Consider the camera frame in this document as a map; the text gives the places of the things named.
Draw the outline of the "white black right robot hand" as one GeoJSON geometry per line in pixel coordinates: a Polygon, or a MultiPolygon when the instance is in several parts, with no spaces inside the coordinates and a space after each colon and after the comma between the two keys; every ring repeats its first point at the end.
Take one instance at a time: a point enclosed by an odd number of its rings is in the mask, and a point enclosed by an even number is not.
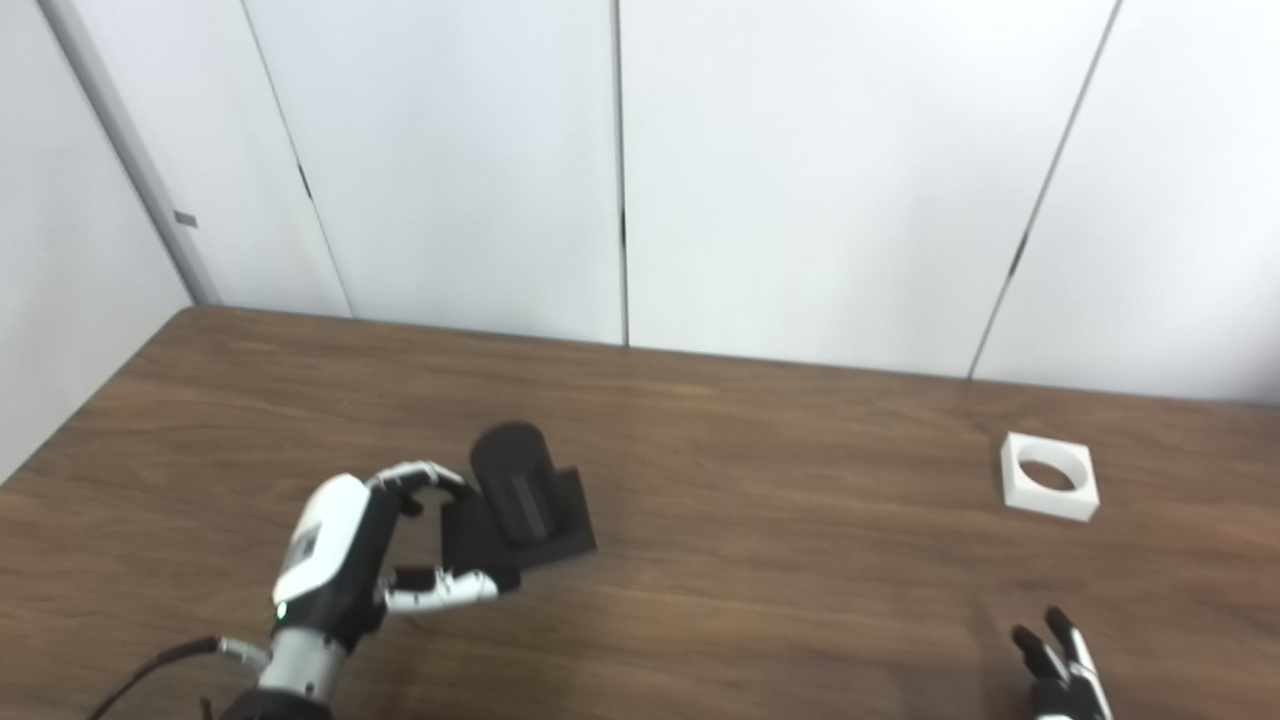
{"type": "Polygon", "coordinates": [[[1056,651],[1030,628],[1015,625],[1011,638],[1032,674],[1033,719],[1112,719],[1093,653],[1080,628],[1056,605],[1044,623],[1059,642],[1056,651]]]}

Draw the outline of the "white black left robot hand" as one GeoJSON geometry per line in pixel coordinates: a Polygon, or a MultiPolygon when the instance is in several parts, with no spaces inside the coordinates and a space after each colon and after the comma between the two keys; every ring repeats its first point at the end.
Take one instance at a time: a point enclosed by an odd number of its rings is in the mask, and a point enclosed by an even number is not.
{"type": "Polygon", "coordinates": [[[513,568],[394,568],[384,560],[401,518],[422,511],[421,489],[474,496],[462,475],[431,461],[399,462],[361,479],[342,473],[308,497],[271,592],[271,632],[303,629],[352,652],[387,615],[440,612],[518,589],[513,568]]]}

